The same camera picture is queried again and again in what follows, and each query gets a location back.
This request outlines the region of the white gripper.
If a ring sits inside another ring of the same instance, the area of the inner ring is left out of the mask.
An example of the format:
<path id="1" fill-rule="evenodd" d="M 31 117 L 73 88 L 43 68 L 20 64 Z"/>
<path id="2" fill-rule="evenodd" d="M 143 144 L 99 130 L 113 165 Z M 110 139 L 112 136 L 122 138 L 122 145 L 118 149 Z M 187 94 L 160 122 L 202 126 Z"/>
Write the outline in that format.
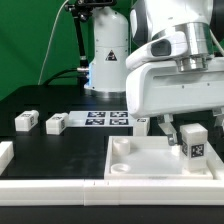
<path id="1" fill-rule="evenodd" d="M 178 31 L 143 45 L 126 59 L 128 112 L 135 118 L 159 115 L 158 125 L 170 146 L 177 144 L 172 114 L 213 109 L 215 125 L 224 129 L 224 57 L 209 60 L 206 71 L 181 72 L 176 60 L 187 50 L 186 36 Z"/>

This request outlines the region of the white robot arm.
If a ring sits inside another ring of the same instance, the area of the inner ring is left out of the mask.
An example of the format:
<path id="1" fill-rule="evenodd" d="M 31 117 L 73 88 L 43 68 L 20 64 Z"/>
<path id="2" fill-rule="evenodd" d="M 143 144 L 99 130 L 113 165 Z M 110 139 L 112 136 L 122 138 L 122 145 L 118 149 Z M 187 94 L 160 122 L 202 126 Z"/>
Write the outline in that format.
<path id="1" fill-rule="evenodd" d="M 85 90 L 124 93 L 135 118 L 224 107 L 224 57 L 214 55 L 219 0 L 137 0 L 130 19 L 93 11 L 95 57 Z"/>

